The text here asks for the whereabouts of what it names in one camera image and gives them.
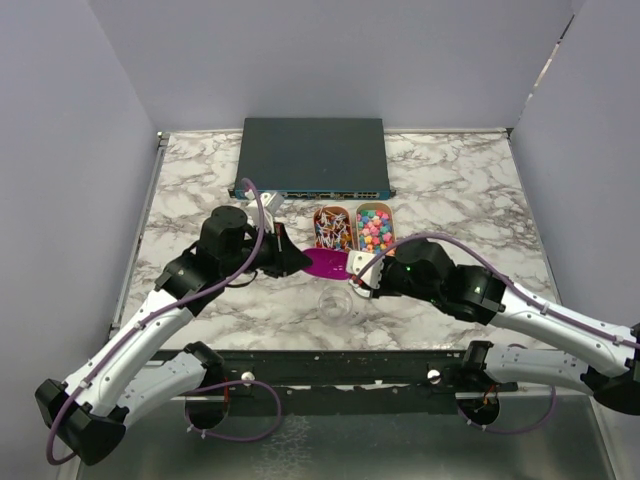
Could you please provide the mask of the purple plastic scoop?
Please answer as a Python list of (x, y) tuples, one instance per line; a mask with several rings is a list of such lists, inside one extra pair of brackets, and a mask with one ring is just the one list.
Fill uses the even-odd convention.
[(347, 281), (351, 275), (347, 272), (348, 254), (343, 251), (308, 248), (303, 253), (311, 260), (311, 265), (303, 271), (311, 276)]

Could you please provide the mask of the beige tray of star candies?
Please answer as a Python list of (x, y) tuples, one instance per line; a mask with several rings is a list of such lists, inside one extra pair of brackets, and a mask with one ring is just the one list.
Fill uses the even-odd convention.
[(363, 203), (355, 211), (357, 250), (380, 253), (396, 241), (393, 213), (382, 202)]

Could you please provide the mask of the clear plastic jar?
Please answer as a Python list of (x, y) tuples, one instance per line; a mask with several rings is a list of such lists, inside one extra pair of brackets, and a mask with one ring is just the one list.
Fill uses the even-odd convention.
[(318, 313), (329, 324), (348, 324), (353, 318), (353, 299), (342, 287), (326, 288), (318, 299)]

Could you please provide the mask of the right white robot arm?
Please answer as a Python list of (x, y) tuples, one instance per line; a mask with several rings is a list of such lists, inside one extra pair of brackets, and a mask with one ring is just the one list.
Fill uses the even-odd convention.
[(639, 413), (639, 329), (585, 316), (526, 290), (484, 259), (458, 265), (418, 235), (393, 255), (352, 251), (346, 271), (369, 298), (407, 296), (459, 321), (514, 331), (544, 343), (518, 350), (473, 342), (459, 367), (461, 383), (481, 391), (492, 382), (563, 387), (627, 415)]

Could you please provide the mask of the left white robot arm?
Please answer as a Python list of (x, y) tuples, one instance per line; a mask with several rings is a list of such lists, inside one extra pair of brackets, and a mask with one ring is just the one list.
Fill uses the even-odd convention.
[(47, 379), (37, 388), (36, 402), (49, 428), (48, 463), (67, 461), (55, 457), (55, 440), (69, 447), (72, 457), (94, 465), (118, 446), (128, 427), (177, 395), (257, 385), (249, 374), (228, 376), (223, 358), (201, 342), (151, 372), (143, 368), (242, 273), (282, 278), (311, 264), (284, 225), (267, 218), (262, 208), (252, 214), (232, 206), (214, 209), (198, 240), (166, 265), (126, 326), (65, 380)]

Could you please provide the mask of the blue network switch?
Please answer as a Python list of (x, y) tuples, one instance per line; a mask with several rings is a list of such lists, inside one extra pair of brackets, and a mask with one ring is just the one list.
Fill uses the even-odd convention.
[(247, 118), (232, 198), (245, 197), (244, 178), (289, 199), (395, 195), (379, 118)]

